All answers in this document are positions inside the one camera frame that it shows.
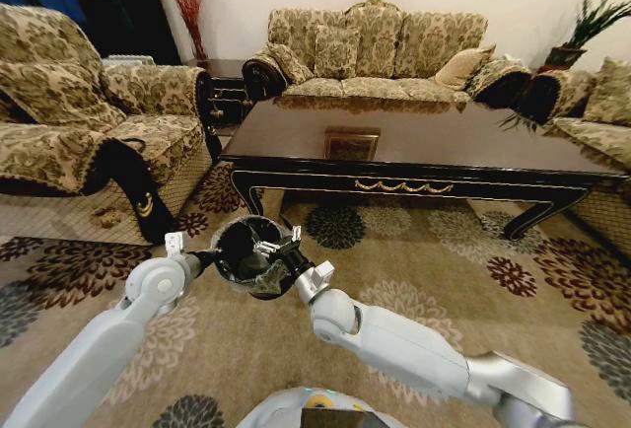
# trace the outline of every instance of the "carpet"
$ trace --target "carpet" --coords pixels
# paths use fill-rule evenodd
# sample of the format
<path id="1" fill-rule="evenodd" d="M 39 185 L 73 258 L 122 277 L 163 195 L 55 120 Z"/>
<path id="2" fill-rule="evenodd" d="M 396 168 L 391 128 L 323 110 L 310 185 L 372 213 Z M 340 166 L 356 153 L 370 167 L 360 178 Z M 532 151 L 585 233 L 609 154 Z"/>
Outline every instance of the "carpet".
<path id="1" fill-rule="evenodd" d="M 211 170 L 177 228 L 190 250 L 246 214 L 230 168 Z M 581 422 L 631 426 L 631 274 L 564 216 L 517 242 L 498 235 L 514 203 L 367 198 L 265 190 L 268 216 L 303 226 L 302 250 L 330 260 L 333 286 L 422 322 L 457 350 L 496 350 L 572 389 Z M 0 241 L 0 420 L 96 314 L 134 265 L 162 248 Z M 409 427 L 497 426 L 484 407 L 411 390 L 317 340 L 291 291 L 263 302 L 209 269 L 154 319 L 89 427 L 232 427 L 270 393 L 325 387 Z"/>

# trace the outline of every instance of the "drawer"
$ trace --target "drawer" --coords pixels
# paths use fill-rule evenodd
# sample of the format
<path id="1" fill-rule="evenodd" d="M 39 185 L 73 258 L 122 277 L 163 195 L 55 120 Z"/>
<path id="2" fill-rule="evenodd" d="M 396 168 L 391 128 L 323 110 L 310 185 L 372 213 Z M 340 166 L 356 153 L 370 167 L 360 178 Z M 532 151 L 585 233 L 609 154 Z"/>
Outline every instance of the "drawer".
<path id="1" fill-rule="evenodd" d="M 246 115 L 247 107 L 239 100 L 214 100 L 214 110 L 210 111 L 214 124 L 241 124 Z"/>
<path id="2" fill-rule="evenodd" d="M 213 78 L 212 81 L 216 90 L 245 90 L 243 78 Z"/>
<path id="3" fill-rule="evenodd" d="M 214 92 L 214 98 L 216 100 L 239 100 L 245 101 L 247 94 L 245 90 L 228 90 L 216 88 Z"/>

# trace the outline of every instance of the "dark wooden coffee table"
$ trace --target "dark wooden coffee table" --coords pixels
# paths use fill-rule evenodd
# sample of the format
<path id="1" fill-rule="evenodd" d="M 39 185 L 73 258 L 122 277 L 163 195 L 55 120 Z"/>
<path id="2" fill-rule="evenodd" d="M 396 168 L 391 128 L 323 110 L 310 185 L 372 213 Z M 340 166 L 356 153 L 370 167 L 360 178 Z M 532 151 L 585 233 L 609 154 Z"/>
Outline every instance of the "dark wooden coffee table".
<path id="1" fill-rule="evenodd" d="M 249 211 L 255 188 L 533 203 L 506 225 L 518 239 L 597 183 L 628 178 L 561 137 L 500 127 L 509 109 L 366 99 L 258 103 L 222 154 Z"/>

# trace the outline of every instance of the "glossy tabletop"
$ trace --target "glossy tabletop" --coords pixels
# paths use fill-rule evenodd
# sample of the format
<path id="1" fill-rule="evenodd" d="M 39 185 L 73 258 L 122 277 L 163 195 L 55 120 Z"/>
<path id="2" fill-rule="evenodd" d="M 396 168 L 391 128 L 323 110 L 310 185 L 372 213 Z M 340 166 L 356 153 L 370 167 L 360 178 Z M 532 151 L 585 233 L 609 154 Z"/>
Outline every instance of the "glossy tabletop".
<path id="1" fill-rule="evenodd" d="M 625 175 L 565 138 L 501 126 L 512 113 L 476 103 L 458 110 L 443 103 L 278 98 L 256 104 L 222 155 Z"/>

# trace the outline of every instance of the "sofa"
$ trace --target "sofa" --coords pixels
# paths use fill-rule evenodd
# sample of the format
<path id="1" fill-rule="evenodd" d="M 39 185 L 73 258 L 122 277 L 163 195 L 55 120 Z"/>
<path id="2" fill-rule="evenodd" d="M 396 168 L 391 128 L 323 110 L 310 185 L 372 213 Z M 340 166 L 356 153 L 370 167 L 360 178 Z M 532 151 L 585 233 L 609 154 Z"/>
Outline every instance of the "sofa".
<path id="1" fill-rule="evenodd" d="M 0 235 L 164 240 L 221 146 L 201 68 L 104 66 L 81 29 L 0 5 Z"/>
<path id="2" fill-rule="evenodd" d="M 546 133 L 580 145 L 582 153 L 592 160 L 631 175 L 631 127 L 586 117 L 586 108 L 594 98 L 596 87 L 601 89 L 601 96 L 610 95 L 606 83 L 597 84 L 600 74 L 582 70 L 550 70 L 538 74 L 524 91 L 519 113 L 541 124 L 547 129 Z M 626 84 L 631 93 L 631 76 L 615 81 L 616 88 Z M 631 181 L 617 188 L 600 186 L 570 211 L 631 257 Z"/>
<path id="3" fill-rule="evenodd" d="M 318 26 L 359 32 L 354 75 L 311 77 Z M 268 44 L 244 64 L 245 87 L 254 101 L 280 95 L 461 104 L 475 99 L 506 107 L 531 76 L 518 61 L 489 61 L 463 91 L 432 80 L 456 53 L 479 46 L 486 27 L 487 20 L 479 14 L 406 13 L 383 0 L 368 0 L 346 11 L 275 9 L 269 15 Z M 336 38 L 330 42 L 335 48 Z M 281 66 L 278 54 L 270 50 L 277 44 L 286 45 L 307 67 L 306 75 L 291 74 Z"/>

